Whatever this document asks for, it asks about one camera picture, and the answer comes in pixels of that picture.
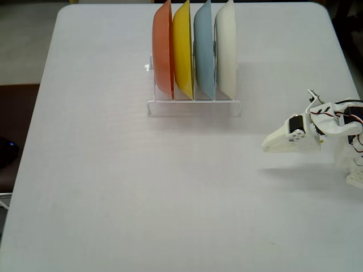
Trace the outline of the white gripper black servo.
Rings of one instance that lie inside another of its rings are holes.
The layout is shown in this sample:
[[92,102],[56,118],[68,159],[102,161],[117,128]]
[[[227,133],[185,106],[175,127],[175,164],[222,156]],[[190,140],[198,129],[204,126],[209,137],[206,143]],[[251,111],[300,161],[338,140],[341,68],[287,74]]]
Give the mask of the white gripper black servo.
[[298,114],[285,120],[282,127],[268,135],[262,147],[264,152],[270,153],[316,151],[320,150],[320,135],[309,114]]

